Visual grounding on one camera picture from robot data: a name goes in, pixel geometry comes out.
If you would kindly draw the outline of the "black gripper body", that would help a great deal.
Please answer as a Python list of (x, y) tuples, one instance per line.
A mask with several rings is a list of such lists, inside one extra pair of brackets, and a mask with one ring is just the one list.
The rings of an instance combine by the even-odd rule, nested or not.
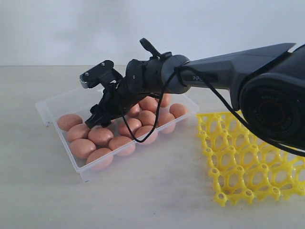
[(131, 60), (126, 67), (125, 76), (116, 71), (113, 62), (108, 61), (107, 70), (99, 77), (104, 87), (103, 96), (98, 103), (97, 114), (101, 121), (110, 121), (125, 115), (131, 107), (151, 93), (144, 73), (148, 61)]

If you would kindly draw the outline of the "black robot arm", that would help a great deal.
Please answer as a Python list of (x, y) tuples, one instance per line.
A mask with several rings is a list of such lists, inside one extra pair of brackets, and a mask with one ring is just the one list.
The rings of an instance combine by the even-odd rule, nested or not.
[(226, 89), (232, 113), (263, 141), (297, 156), (305, 154), (305, 48), (280, 43), (191, 61), (183, 55), (160, 53), (146, 39), (146, 61), (131, 60), (125, 76), (110, 60), (80, 76), (84, 88), (104, 87), (102, 99), (90, 110), (86, 125), (108, 126), (143, 98), (183, 94), (191, 87)]

